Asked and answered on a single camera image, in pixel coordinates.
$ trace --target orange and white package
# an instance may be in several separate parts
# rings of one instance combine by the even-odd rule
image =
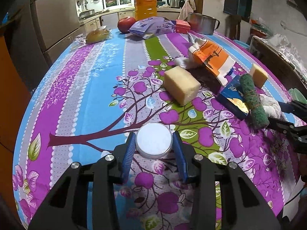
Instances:
[[[197,38],[188,49],[189,59],[209,69],[222,86],[227,85],[225,76],[235,61],[219,45],[204,38]]]

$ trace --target sponge block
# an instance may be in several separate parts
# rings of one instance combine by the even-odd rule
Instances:
[[[201,84],[182,67],[174,67],[164,73],[163,86],[181,106],[196,98]]]
[[[263,87],[264,83],[268,79],[267,72],[256,64],[253,64],[253,66],[251,67],[250,75],[253,78],[255,86],[260,89]]]

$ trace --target rolled green towel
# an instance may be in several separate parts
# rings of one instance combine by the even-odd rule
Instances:
[[[260,129],[267,127],[269,125],[269,120],[260,103],[251,75],[248,73],[243,74],[240,77],[240,84],[248,108],[251,110],[251,118],[254,128]]]

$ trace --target metal bolt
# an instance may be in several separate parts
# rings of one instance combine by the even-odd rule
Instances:
[[[113,155],[106,155],[105,159],[107,161],[112,161],[114,159],[114,156]]]
[[[237,168],[237,166],[238,166],[235,162],[230,162],[228,165],[229,165],[229,167],[231,167],[232,169],[235,169],[235,168]]]
[[[74,162],[70,165],[70,167],[72,167],[72,169],[77,169],[77,168],[79,168],[79,166],[80,166],[80,163],[78,163],[78,162]]]
[[[201,154],[196,154],[194,156],[194,159],[197,160],[197,161],[201,161],[202,159],[204,159],[204,157]]]

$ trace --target red box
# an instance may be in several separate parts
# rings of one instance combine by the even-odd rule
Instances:
[[[176,33],[187,34],[191,29],[191,26],[188,22],[182,20],[176,20]]]

